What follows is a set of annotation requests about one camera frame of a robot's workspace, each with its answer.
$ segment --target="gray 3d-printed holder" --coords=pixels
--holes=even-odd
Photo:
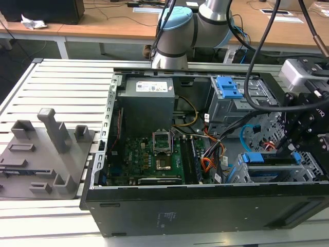
[[[18,120],[0,156],[0,197],[72,199],[78,191],[95,132],[85,125],[66,129],[55,111],[42,108],[45,128]]]

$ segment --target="motherboard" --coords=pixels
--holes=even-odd
[[[200,165],[204,151],[205,145],[201,138],[174,137],[170,132],[164,132],[157,138],[127,138],[122,163],[109,162],[107,185],[210,183],[202,175]]]

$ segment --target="computer tower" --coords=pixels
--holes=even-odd
[[[83,0],[10,0],[0,1],[7,22],[19,22],[21,15],[45,23],[77,24],[84,13]]]

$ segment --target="gray floor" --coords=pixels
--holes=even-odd
[[[10,90],[14,87],[20,76],[30,64],[26,54],[18,46],[17,42],[11,41],[13,49],[6,51],[0,49],[0,103],[6,98]],[[52,41],[34,41],[19,40],[23,49],[32,55],[32,58],[57,58],[60,59],[60,53],[56,42]],[[71,59],[97,59],[97,60],[130,60],[145,61],[142,56],[143,45],[127,44],[105,44],[106,55],[101,55],[98,43],[69,42],[69,55]],[[217,62],[221,63],[224,59],[225,50],[220,50],[218,56],[214,55],[214,49],[198,48],[193,57],[193,50],[188,51],[188,60],[195,62]],[[244,52],[239,52],[234,62],[240,62]],[[245,63],[250,62],[252,54],[248,54]],[[275,59],[260,58],[258,63],[277,64]]]

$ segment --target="green circuit board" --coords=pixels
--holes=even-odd
[[[200,138],[194,140],[196,151],[201,154],[204,151],[204,142]],[[171,142],[171,155],[154,155],[152,137],[127,138],[125,143],[123,164],[121,166],[109,165],[108,186],[135,185],[132,178],[179,178],[185,184],[184,170],[181,158],[179,138],[173,138]],[[156,148],[167,148],[168,138],[158,139]],[[170,164],[170,169],[157,167],[160,157]]]

